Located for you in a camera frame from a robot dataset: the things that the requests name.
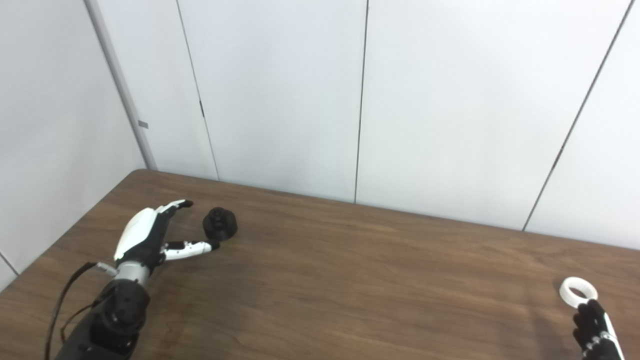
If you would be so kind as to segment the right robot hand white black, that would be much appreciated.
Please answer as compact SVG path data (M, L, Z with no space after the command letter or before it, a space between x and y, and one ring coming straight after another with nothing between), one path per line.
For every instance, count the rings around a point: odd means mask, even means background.
M579 305L573 322L573 337L583 360L624 360L610 317L598 300Z

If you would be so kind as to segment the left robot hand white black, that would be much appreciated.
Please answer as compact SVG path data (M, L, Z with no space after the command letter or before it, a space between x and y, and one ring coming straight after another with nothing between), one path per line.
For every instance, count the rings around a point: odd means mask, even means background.
M158 208L144 208L126 224L113 256L117 265L137 262L154 269L166 261L182 260L204 255L219 249L212 241L170 241L165 236L173 216L182 208L194 203L180 199Z

